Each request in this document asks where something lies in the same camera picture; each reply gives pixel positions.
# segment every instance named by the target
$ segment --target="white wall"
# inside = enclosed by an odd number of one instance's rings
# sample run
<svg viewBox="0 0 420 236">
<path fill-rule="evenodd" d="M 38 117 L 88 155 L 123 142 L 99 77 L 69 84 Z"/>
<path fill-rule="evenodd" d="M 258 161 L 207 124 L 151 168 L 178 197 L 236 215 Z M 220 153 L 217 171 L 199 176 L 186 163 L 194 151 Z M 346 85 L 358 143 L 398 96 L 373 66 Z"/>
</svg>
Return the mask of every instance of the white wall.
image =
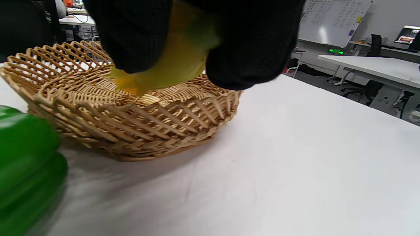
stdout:
<svg viewBox="0 0 420 236">
<path fill-rule="evenodd" d="M 394 41 L 404 25 L 420 26 L 420 0 L 373 0 L 372 6 L 366 13 L 363 22 L 357 28 L 352 40 L 370 37 L 370 34 L 380 34 Z M 315 69 L 333 74 L 337 66 L 317 59 L 318 55 L 328 55 L 330 46 L 311 42 L 303 42 L 302 50 L 307 51 L 302 57 L 304 63 Z M 415 56 L 401 53 L 384 52 L 384 55 L 409 61 L 419 61 Z M 367 80 L 360 77 L 352 79 L 354 82 L 365 84 Z"/>
</svg>

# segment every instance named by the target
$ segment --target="black chair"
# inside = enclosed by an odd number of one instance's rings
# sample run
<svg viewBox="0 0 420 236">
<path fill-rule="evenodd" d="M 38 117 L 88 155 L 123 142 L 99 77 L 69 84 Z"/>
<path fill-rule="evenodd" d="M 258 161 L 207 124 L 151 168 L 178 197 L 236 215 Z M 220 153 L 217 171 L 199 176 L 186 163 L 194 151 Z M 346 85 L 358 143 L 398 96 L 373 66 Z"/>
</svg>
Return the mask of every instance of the black chair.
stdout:
<svg viewBox="0 0 420 236">
<path fill-rule="evenodd" d="M 45 11 L 50 13 L 50 21 Z M 27 48 L 65 40 L 55 0 L 0 0 L 0 22 L 0 63 Z"/>
<path fill-rule="evenodd" d="M 367 57 L 384 57 L 381 56 L 381 49 L 382 49 L 382 37 L 377 34 L 372 34 L 372 44 L 370 47 L 370 52 L 366 55 Z M 345 87 L 341 90 L 341 92 L 345 92 L 346 90 L 350 90 L 349 92 L 345 93 L 343 97 L 347 97 L 349 94 L 359 94 L 359 100 L 360 102 L 361 98 L 363 96 L 366 96 L 367 99 L 369 99 L 369 102 L 366 103 L 366 105 L 370 105 L 373 101 L 373 98 L 378 94 L 379 90 L 382 88 L 383 83 L 379 83 L 373 80 L 369 80 L 369 82 L 363 86 L 362 88 L 349 88 Z"/>
</svg>

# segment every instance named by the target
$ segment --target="gloved hand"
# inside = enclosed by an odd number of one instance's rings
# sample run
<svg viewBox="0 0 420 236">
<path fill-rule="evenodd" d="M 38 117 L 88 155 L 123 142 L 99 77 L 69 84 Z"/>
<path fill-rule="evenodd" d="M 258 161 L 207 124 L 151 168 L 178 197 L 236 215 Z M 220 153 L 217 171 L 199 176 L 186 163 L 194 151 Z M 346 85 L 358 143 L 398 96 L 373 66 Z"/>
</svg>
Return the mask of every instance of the gloved hand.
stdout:
<svg viewBox="0 0 420 236">
<path fill-rule="evenodd" d="M 222 43 L 206 72 L 216 85 L 247 89 L 276 78 L 296 44 L 305 0 L 186 0 L 221 18 Z M 172 0 L 84 0 L 117 68 L 146 71 L 160 57 Z"/>
</svg>

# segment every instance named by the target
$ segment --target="white table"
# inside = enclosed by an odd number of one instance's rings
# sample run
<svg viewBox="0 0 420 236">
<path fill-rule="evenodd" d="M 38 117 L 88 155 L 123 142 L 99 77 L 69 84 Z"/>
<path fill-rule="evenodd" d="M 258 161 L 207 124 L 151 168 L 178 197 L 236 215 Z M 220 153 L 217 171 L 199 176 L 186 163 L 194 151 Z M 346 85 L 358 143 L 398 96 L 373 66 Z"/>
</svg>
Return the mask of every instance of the white table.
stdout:
<svg viewBox="0 0 420 236">
<path fill-rule="evenodd" d="M 418 236 L 419 143 L 420 127 L 282 75 L 246 91 L 214 141 L 176 156 L 119 163 L 64 147 L 48 236 Z"/>
<path fill-rule="evenodd" d="M 86 16 L 86 15 L 75 15 L 75 16 L 79 18 L 80 20 L 74 17 L 74 15 L 69 16 L 69 17 L 64 17 L 63 19 L 58 19 L 58 20 L 60 24 L 64 24 L 64 25 L 86 25 L 86 26 L 95 25 L 95 21 L 92 19 L 91 16 Z"/>
<path fill-rule="evenodd" d="M 371 107 L 388 112 L 403 90 L 414 93 L 407 102 L 403 119 L 420 103 L 419 64 L 395 58 L 372 58 L 352 56 L 318 56 L 318 59 L 343 66 L 347 75 L 353 73 L 384 84 L 373 100 Z"/>
<path fill-rule="evenodd" d="M 370 46 L 370 44 L 358 43 L 358 42 L 355 42 L 355 41 L 350 41 L 349 43 L 356 45 L 356 48 L 355 48 L 355 50 L 353 51 L 353 54 L 352 54 L 352 56 L 355 56 L 355 57 L 357 57 L 360 54 L 360 51 L 362 50 L 363 47 L 369 47 Z M 407 54 L 407 55 L 413 55 L 413 56 L 420 57 L 420 53 L 415 53 L 415 52 L 407 52 L 407 51 L 396 50 L 396 49 L 387 48 L 387 47 L 382 47 L 382 50 L 398 52 L 398 53 L 402 53 L 402 54 Z M 340 70 L 340 66 L 335 71 L 333 77 L 331 77 L 329 79 L 336 79 L 337 78 L 336 75 L 337 75 L 339 70 Z M 341 78 L 340 82 L 337 82 L 334 85 L 341 85 L 341 84 L 343 84 L 343 82 L 344 82 L 344 78 Z"/>
<path fill-rule="evenodd" d="M 84 8 L 67 8 L 69 14 L 87 15 L 88 12 Z"/>
<path fill-rule="evenodd" d="M 369 47 L 370 46 L 370 44 L 358 43 L 358 42 L 355 42 L 355 41 L 350 41 L 349 43 L 356 45 L 356 50 L 354 51 L 354 55 L 355 56 L 358 56 L 359 55 L 359 53 L 360 53 L 360 46 L 364 46 L 364 47 Z M 382 47 L 382 50 L 387 50 L 387 51 L 391 51 L 391 52 L 398 52 L 398 53 L 403 53 L 403 54 L 408 54 L 408 55 L 413 55 L 413 56 L 420 57 L 420 53 L 415 53 L 415 52 L 407 52 L 407 51 L 397 50 L 397 49 L 387 48 L 387 47 Z"/>
</svg>

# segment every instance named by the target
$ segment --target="woven basket rim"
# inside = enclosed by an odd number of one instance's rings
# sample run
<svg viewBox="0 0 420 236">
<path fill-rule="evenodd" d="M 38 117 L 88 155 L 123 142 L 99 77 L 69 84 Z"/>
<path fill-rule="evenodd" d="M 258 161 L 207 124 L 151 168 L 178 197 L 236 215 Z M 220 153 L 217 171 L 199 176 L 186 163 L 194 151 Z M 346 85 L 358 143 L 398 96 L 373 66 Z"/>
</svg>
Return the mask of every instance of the woven basket rim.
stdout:
<svg viewBox="0 0 420 236">
<path fill-rule="evenodd" d="M 64 137 L 124 161 L 160 158 L 211 140 L 235 116 L 243 93 L 200 75 L 140 99 L 114 90 L 109 79 L 102 82 L 113 65 L 98 42 L 74 41 L 11 55 L 0 75 L 30 113 L 50 120 Z"/>
</svg>

